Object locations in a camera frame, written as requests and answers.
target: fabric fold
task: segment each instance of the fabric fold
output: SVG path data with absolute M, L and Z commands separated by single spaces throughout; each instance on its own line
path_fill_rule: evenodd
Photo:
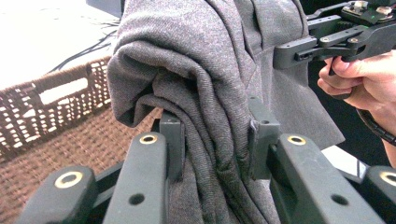
M 248 95 L 258 94 L 268 103 L 265 99 L 272 94 L 262 90 L 262 76 L 272 76 L 262 73 L 264 51 L 254 49 L 247 35 L 256 32 L 246 25 L 254 20 L 249 13 L 259 16 L 253 9 L 260 7 L 253 3 L 125 3 L 108 64 L 114 115 L 134 127 L 154 107 L 161 107 L 186 128 L 184 178 L 170 186 L 170 223 L 279 222 L 268 183 L 248 176 Z M 242 19 L 238 9 L 247 5 L 252 10 Z M 261 42 L 257 37 L 263 37 L 264 30 L 249 35 L 254 43 Z

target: gray fabric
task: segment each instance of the gray fabric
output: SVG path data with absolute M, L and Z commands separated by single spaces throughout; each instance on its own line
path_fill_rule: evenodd
M 306 68 L 272 68 L 274 45 L 304 35 L 298 4 L 275 3 L 275 19 L 266 22 L 268 1 L 126 1 L 108 65 L 114 115 L 134 127 L 158 106 L 186 127 L 187 161 L 183 180 L 170 187 L 170 223 L 279 222 L 268 183 L 248 178 L 249 94 L 262 97 L 283 130 L 312 129 L 323 146 L 340 140 L 307 88 Z M 289 16 L 279 20 L 282 13 Z M 279 32 L 267 31 L 279 24 Z M 294 104 L 298 97 L 307 99 Z M 300 114 L 309 108 L 314 122 L 298 120 L 306 115 L 294 117 L 289 106 Z M 326 134 L 315 135 L 318 129 Z

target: brown woven basket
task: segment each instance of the brown woven basket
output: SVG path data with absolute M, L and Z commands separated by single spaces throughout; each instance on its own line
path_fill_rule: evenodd
M 160 116 L 156 109 L 134 129 L 114 120 L 108 59 L 0 91 L 0 223 L 14 222 L 53 171 L 84 165 L 98 174 L 122 161 L 132 138 Z

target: brass grommet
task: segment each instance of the brass grommet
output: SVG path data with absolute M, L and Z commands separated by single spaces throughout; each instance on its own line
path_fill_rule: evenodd
M 75 177 L 73 180 L 64 181 L 65 178 L 72 176 L 72 175 Z M 83 177 L 82 172 L 78 172 L 78 171 L 67 172 L 66 174 L 63 174 L 56 179 L 55 187 L 58 189 L 71 188 L 71 187 L 75 186 L 79 181 L 81 181 L 82 177 Z
M 147 134 L 140 138 L 140 143 L 144 145 L 149 145 L 157 142 L 157 135 Z
M 288 141 L 296 146 L 303 146 L 306 144 L 305 139 L 297 135 L 291 135 L 288 137 Z
M 396 187 L 396 174 L 395 173 L 381 172 L 379 174 L 379 176 L 381 176 L 381 179 L 384 180 L 385 182 L 387 182 L 388 184 Z

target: gray sweater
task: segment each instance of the gray sweater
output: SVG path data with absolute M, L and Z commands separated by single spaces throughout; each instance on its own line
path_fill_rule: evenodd
M 272 66 L 274 46 L 307 35 L 295 0 L 130 0 L 108 65 L 115 117 L 134 127 L 154 107 L 186 127 L 183 180 L 169 223 L 277 223 L 266 181 L 248 177 L 248 96 L 283 133 L 325 148 L 343 136 L 308 88 L 306 64 Z

